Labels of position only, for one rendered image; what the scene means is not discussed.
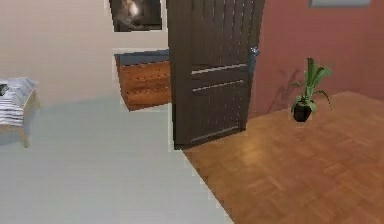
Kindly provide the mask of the dark brown room door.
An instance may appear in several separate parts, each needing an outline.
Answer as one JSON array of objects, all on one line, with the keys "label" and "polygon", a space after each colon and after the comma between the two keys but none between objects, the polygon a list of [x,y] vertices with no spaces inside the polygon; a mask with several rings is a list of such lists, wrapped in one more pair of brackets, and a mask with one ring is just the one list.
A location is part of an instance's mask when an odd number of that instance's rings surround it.
[{"label": "dark brown room door", "polygon": [[246,129],[265,1],[166,1],[175,149]]}]

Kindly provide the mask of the grey framed wall picture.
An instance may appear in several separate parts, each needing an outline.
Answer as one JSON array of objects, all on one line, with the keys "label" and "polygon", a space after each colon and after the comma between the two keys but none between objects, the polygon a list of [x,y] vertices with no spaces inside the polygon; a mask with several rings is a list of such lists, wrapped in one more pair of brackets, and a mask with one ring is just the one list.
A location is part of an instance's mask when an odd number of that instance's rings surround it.
[{"label": "grey framed wall picture", "polygon": [[368,7],[371,0],[309,0],[311,8],[360,8]]}]

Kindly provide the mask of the green house plant black pot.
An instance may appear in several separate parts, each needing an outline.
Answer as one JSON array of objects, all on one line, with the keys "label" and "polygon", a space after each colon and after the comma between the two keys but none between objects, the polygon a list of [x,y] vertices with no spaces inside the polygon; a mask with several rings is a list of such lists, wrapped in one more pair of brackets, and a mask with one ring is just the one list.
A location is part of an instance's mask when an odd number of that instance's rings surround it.
[{"label": "green house plant black pot", "polygon": [[327,99],[328,104],[331,104],[328,94],[317,88],[320,81],[331,74],[331,69],[318,66],[312,57],[307,57],[306,61],[307,69],[304,71],[304,80],[290,84],[290,86],[298,87],[301,90],[290,108],[292,117],[296,122],[306,122],[310,115],[317,111],[317,105],[313,99],[314,94],[322,94]]}]

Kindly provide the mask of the dark framed wall picture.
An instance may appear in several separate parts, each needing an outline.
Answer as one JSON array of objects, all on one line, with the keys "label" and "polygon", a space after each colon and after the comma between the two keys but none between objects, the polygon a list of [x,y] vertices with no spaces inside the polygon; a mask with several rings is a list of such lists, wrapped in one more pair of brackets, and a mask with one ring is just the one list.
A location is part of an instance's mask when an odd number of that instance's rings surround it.
[{"label": "dark framed wall picture", "polygon": [[115,32],[162,29],[161,0],[109,0]]}]

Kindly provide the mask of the brown wooden chest grey top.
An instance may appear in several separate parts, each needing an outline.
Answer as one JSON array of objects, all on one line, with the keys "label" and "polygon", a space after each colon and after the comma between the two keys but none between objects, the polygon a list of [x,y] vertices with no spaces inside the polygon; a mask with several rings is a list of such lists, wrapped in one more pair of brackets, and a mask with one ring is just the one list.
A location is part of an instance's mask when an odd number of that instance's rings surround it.
[{"label": "brown wooden chest grey top", "polygon": [[114,55],[121,97],[129,111],[171,101],[169,50]]}]

